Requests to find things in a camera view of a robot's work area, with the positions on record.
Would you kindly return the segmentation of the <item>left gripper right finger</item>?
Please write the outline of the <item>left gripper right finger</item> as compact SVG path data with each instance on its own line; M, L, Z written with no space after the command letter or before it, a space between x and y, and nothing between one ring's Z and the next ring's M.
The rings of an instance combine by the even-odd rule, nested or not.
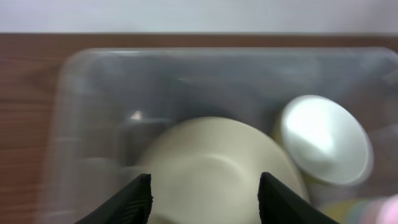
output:
M269 172L261 174L257 198L262 224L338 224Z

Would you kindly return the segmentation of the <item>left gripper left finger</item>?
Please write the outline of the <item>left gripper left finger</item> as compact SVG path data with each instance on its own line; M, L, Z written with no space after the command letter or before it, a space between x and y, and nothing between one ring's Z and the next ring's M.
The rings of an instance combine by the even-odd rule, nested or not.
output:
M147 224L153 203L151 175L140 174L76 224Z

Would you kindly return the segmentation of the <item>large cream bowl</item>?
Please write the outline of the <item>large cream bowl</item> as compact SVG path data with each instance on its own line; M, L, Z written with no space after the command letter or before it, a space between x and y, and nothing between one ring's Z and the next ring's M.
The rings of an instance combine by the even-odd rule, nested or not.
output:
M191 119L168 129L139 165L151 176L149 223L259 223L263 172L308 199L289 155L260 130L228 118Z

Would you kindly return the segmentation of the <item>small white bowl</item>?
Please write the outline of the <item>small white bowl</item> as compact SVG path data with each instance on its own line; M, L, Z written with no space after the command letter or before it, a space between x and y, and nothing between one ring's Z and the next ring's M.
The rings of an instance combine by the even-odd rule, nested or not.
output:
M373 147L359 121L338 103L318 95L289 101L278 124L285 148L306 173L331 185L364 182Z

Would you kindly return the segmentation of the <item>pink plastic cup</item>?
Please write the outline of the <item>pink plastic cup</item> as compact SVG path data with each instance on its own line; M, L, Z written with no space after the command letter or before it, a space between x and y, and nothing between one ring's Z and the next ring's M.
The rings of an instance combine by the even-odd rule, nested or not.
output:
M397 194L376 200L375 224L397 224Z

